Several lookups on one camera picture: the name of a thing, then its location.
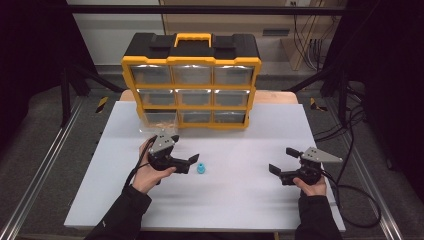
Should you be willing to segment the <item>person's right hand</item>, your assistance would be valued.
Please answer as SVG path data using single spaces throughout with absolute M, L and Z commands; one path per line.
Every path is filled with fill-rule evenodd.
M 321 177 L 314 185 L 308 185 L 300 178 L 293 179 L 294 184 L 300 188 L 307 196 L 325 196 L 327 185 L 324 177 Z

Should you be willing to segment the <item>metal floor rail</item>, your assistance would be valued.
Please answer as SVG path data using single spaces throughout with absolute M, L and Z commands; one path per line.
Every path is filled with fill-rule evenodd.
M 380 218 L 378 224 L 383 231 L 386 240 L 404 240 L 403 235 L 383 198 L 383 195 L 378 189 L 377 184 L 371 176 L 371 173 L 368 171 L 363 158 L 354 144 L 353 129 L 349 128 L 347 132 L 342 135 L 342 139 L 350 151 L 349 162 L 355 169 L 361 183 L 361 187 L 367 194 L 370 195 L 371 207 L 376 217 Z
M 48 152 L 43 158 L 37 172 L 32 178 L 28 188 L 26 189 L 19 204 L 15 208 L 12 216 L 7 221 L 6 225 L 0 231 L 0 240 L 15 240 L 21 226 L 23 225 L 29 211 L 31 210 L 41 188 L 54 165 L 67 137 L 81 111 L 81 107 L 85 102 L 85 97 L 77 96 L 71 108 L 69 120 L 62 126 L 54 141 L 50 145 Z

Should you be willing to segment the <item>black curtain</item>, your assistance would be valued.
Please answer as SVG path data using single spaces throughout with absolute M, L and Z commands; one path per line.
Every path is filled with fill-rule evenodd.
M 65 73 L 82 95 L 96 68 L 67 0 L 0 0 L 0 149 L 26 117 L 29 100 L 61 84 Z
M 424 200 L 424 0 L 347 0 L 326 63 L 365 86 L 380 143 Z

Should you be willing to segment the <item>grey rectangular vent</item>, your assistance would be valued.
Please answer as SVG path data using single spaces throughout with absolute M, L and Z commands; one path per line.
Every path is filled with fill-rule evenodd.
M 262 31 L 263 36 L 288 36 L 290 34 L 289 29 L 285 28 L 266 28 Z

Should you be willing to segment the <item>person's left hand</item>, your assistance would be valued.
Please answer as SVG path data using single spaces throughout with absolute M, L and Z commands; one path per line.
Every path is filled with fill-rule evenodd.
M 134 179 L 132 181 L 132 186 L 143 194 L 147 194 L 161 179 L 170 176 L 176 171 L 175 167 L 170 167 L 163 171 L 155 170 L 148 163 L 148 156 L 145 153 L 145 150 L 147 150 L 150 145 L 151 143 L 146 140 L 139 147 L 141 162 L 137 167 L 137 172 L 134 174 Z

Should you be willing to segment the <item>set of clear drawers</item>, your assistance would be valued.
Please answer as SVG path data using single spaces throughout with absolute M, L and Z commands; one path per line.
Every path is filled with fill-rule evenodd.
M 252 66 L 134 65 L 130 76 L 140 118 L 174 110 L 179 127 L 243 128 L 254 95 Z

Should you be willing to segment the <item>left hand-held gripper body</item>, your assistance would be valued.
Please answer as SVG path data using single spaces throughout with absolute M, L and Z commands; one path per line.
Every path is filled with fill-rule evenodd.
M 189 172 L 190 163 L 188 160 L 178 159 L 171 156 L 175 143 L 172 135 L 162 132 L 156 135 L 153 145 L 148 150 L 148 162 L 158 171 L 166 170 L 170 167 L 176 168 L 176 173 L 187 174 Z

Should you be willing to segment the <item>black metal stand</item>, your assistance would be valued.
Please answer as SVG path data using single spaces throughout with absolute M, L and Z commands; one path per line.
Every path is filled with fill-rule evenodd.
M 87 96 L 90 93 L 90 87 L 86 83 L 86 79 L 94 80 L 96 83 L 116 93 L 122 93 L 124 91 L 122 87 L 107 81 L 98 73 L 84 69 L 80 65 L 65 67 L 60 74 L 62 127 L 64 127 L 71 118 L 70 87 L 74 88 L 78 96 Z
M 297 93 L 305 87 L 323 80 L 324 84 L 321 87 L 320 93 L 324 97 L 332 96 L 335 92 L 338 93 L 338 110 L 337 118 L 343 127 L 347 126 L 347 88 L 348 78 L 343 69 L 335 66 L 330 66 L 322 71 L 312 75 L 306 80 L 287 89 L 288 92 Z

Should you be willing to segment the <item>light wooden cabinet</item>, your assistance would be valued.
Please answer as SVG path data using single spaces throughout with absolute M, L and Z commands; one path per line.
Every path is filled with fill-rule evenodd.
M 338 16 L 265 15 L 260 7 L 345 7 L 347 0 L 159 0 L 162 6 L 241 6 L 253 7 L 258 15 L 163 14 L 165 32 L 210 32 L 216 35 L 250 33 L 280 41 L 291 68 L 300 69 L 309 58 L 311 40 L 331 39 L 338 27 Z M 288 36 L 263 36 L 266 28 L 285 28 Z

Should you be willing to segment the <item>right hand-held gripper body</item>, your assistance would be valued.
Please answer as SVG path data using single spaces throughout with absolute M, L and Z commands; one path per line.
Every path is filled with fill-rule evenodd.
M 295 171 L 281 172 L 280 180 L 283 185 L 293 185 L 294 178 L 300 178 L 308 185 L 314 185 L 321 178 L 323 163 L 342 162 L 340 157 L 334 156 L 315 147 L 309 147 L 307 150 L 300 153 L 301 156 L 298 158 L 300 168 Z

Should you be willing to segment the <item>yellow black drawer organizer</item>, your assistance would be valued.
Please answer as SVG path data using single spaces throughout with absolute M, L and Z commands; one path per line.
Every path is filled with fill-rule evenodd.
M 134 95 L 135 85 L 130 76 L 130 68 L 140 64 L 166 66 L 188 64 L 252 66 L 254 68 L 254 95 L 251 98 L 252 109 L 256 92 L 255 82 L 262 62 L 256 39 L 251 34 L 217 36 L 211 33 L 177 33 L 174 35 L 137 33 L 133 36 L 121 61 L 125 83 L 132 91 L 136 101 L 136 111 L 138 99 Z M 243 129 L 226 127 L 208 128 Z

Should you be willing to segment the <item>yellow black hazard tape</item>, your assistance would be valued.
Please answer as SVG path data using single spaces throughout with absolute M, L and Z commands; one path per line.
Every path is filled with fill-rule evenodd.
M 314 98 L 310 98 L 310 109 L 322 112 L 328 111 L 327 107 L 318 106 Z
M 108 101 L 108 97 L 102 97 L 100 99 L 100 101 L 99 101 L 99 104 L 98 104 L 95 112 L 96 113 L 101 113 L 103 111 L 103 109 L 104 109 L 107 101 Z

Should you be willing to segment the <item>clear plastic drawer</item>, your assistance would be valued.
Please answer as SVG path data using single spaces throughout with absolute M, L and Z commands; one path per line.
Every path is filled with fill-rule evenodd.
M 141 117 L 139 130 L 142 133 L 175 134 L 178 132 L 177 113 L 174 110 L 146 110 Z

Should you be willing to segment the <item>wooden table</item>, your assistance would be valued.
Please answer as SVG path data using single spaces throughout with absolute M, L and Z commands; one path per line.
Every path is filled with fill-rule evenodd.
M 293 92 L 257 90 L 255 103 L 264 104 L 297 104 L 298 99 Z

